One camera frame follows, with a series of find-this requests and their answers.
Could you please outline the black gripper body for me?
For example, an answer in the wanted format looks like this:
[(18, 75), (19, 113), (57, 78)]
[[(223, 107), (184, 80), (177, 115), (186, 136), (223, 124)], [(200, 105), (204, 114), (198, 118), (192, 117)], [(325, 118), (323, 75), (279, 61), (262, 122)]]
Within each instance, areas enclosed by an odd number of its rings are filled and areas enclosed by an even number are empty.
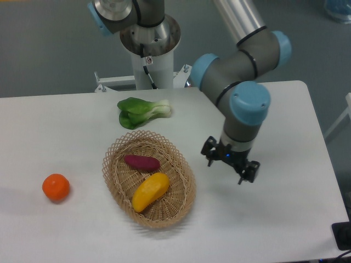
[(222, 141), (217, 146), (217, 151), (224, 163), (230, 165), (238, 174), (245, 174), (247, 169), (247, 156), (250, 148), (246, 151), (234, 151), (231, 149), (231, 144), (224, 144)]

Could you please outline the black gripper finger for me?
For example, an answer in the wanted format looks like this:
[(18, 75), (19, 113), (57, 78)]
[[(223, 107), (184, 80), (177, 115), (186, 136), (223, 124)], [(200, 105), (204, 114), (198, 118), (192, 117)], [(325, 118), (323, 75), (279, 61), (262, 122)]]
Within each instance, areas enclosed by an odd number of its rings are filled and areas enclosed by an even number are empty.
[(208, 167), (210, 167), (214, 161), (218, 160), (217, 146), (218, 144), (216, 139), (209, 136), (202, 147), (201, 154), (208, 160)]
[(260, 162), (246, 160), (245, 165), (240, 167), (239, 171), (237, 172), (240, 176), (238, 184), (241, 185), (243, 181), (254, 183), (260, 166)]

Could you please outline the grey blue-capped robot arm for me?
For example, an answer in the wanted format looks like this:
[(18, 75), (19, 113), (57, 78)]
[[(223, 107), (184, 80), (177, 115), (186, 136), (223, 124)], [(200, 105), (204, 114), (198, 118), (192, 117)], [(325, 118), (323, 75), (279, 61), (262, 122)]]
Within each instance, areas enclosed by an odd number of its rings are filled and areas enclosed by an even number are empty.
[[(260, 164), (247, 156), (268, 114), (270, 95), (256, 82), (285, 64), (291, 43), (269, 31), (251, 1), (216, 1), (237, 52), (227, 59), (205, 54), (193, 64), (190, 83), (225, 116), (219, 140), (209, 137), (201, 153), (209, 162), (223, 161), (253, 182)], [(118, 33), (131, 55), (136, 88), (173, 88), (173, 52), (180, 41), (178, 23), (165, 13), (164, 1), (90, 1), (88, 9), (104, 35)]]

